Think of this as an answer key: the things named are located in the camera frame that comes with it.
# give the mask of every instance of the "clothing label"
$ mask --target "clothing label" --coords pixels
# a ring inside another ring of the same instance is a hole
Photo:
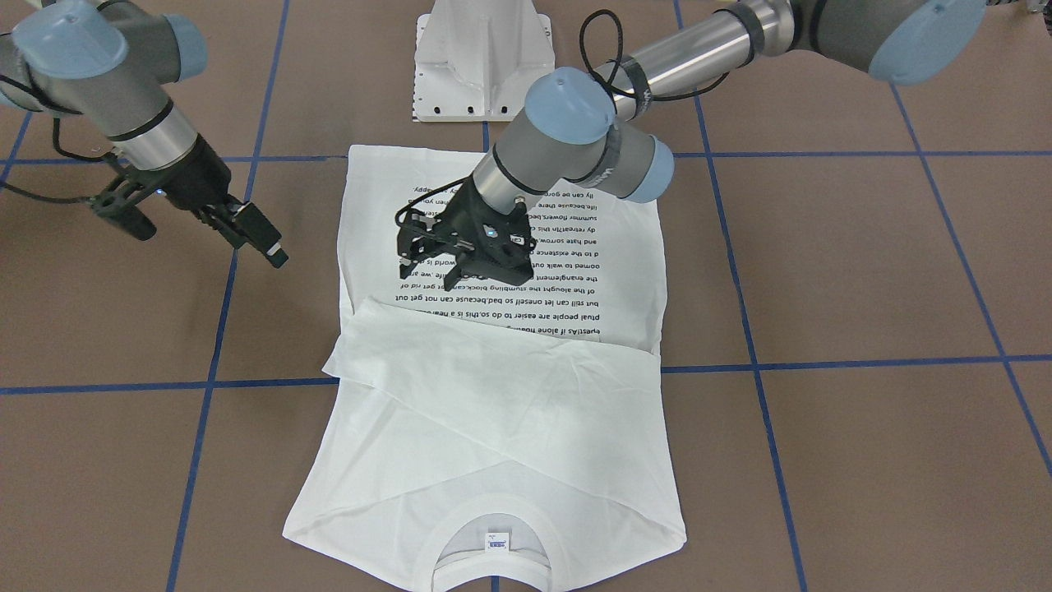
[[[510,540],[511,540],[511,533],[487,532],[486,551],[495,553],[507,553],[508,548],[511,546]]]

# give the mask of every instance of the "cable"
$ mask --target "cable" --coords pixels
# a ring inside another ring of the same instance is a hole
[[[588,59],[588,50],[585,47],[585,33],[588,30],[588,25],[591,24],[591,22],[593,20],[598,19],[599,17],[604,17],[604,16],[605,17],[609,17],[610,20],[613,21],[613,25],[614,25],[614,27],[618,30],[618,56],[613,60],[613,68],[610,69],[610,75],[605,80],[599,74],[599,72],[596,72],[595,68],[592,67],[591,61]],[[580,49],[581,49],[581,60],[584,62],[585,68],[587,69],[588,74],[591,75],[591,77],[594,78],[595,81],[599,82],[600,85],[602,85],[603,88],[606,89],[607,93],[610,93],[611,95],[621,95],[622,97],[627,97],[629,99],[635,99],[636,98],[636,96],[635,96],[634,93],[629,93],[628,90],[625,90],[623,88],[619,88],[619,87],[616,87],[616,86],[613,85],[613,79],[614,79],[614,77],[616,77],[618,69],[621,67],[621,61],[622,61],[622,59],[625,56],[624,27],[621,24],[621,19],[618,18],[618,15],[615,15],[613,13],[613,11],[609,11],[609,9],[603,8],[601,11],[595,11],[594,13],[588,15],[588,18],[586,18],[584,20],[584,22],[581,23],[581,30],[578,34],[578,45],[580,46]],[[691,99],[691,98],[694,98],[694,97],[696,97],[699,95],[704,95],[705,93],[708,93],[709,90],[712,90],[713,88],[715,88],[716,86],[719,86],[720,84],[722,84],[723,81],[726,80],[727,76],[729,76],[729,75],[730,75],[729,72],[724,73],[720,78],[716,79],[715,82],[713,82],[712,84],[709,84],[708,86],[706,86],[704,88],[700,88],[697,90],[693,90],[693,91],[690,91],[690,93],[684,93],[682,95],[661,95],[661,96],[654,96],[654,97],[652,97],[652,100],[654,100],[654,101],[679,101],[679,100],[683,100],[683,99]]]
[[[404,227],[406,224],[408,224],[408,222],[405,222],[404,220],[400,220],[399,219],[399,217],[401,217],[402,213],[408,211],[410,208],[412,208],[413,205],[420,203],[421,201],[424,201],[425,199],[427,199],[429,197],[433,197],[436,195],[439,195],[440,192],[442,192],[442,191],[444,191],[446,189],[450,189],[450,188],[452,188],[452,187],[454,187],[457,185],[463,184],[463,183],[465,183],[471,177],[468,176],[468,177],[464,177],[462,179],[457,179],[456,181],[452,181],[450,183],[446,183],[446,184],[442,185],[441,187],[439,187],[437,189],[431,189],[431,190],[425,192],[424,195],[418,197],[417,199],[413,199],[405,207],[403,207],[403,208],[401,208],[401,209],[399,209],[398,211],[394,212],[394,223],[398,224],[399,227]]]
[[[73,152],[73,151],[64,149],[62,147],[61,143],[59,142],[59,135],[61,132],[61,126],[62,126],[62,120],[61,119],[59,119],[58,117],[52,118],[52,147],[54,147],[55,151],[61,154],[62,156],[64,156],[66,158],[72,158],[74,160],[80,160],[81,162],[103,162],[112,154],[112,151],[107,151],[106,154],[104,154],[102,156],[83,156],[83,155],[80,155],[80,154]]]
[[[31,190],[25,190],[22,187],[17,187],[6,181],[0,181],[0,186],[5,189],[16,192],[23,197],[28,197],[35,201],[43,201],[44,203],[56,203],[56,204],[67,204],[67,203],[81,203],[87,201],[86,197],[47,197],[46,195],[40,195],[39,192],[33,192]]]
[[[39,102],[40,104],[44,105],[45,107],[47,107],[47,108],[49,108],[52,110],[57,110],[57,111],[60,111],[60,113],[68,113],[69,115],[83,115],[79,110],[68,109],[68,108],[66,108],[64,106],[57,105],[57,104],[53,103],[50,101],[50,99],[48,99],[40,90],[38,90],[38,89],[36,89],[36,88],[32,87],[32,86],[27,86],[25,84],[22,84],[21,82],[19,82],[18,80],[15,80],[14,78],[11,78],[9,76],[4,76],[4,75],[0,74],[0,82],[4,82],[6,84],[11,84],[12,86],[14,86],[14,87],[18,88],[19,90],[25,93],[26,95],[29,95],[34,99],[37,99],[37,102]],[[26,109],[26,110],[33,110],[34,113],[40,113],[37,109]]]

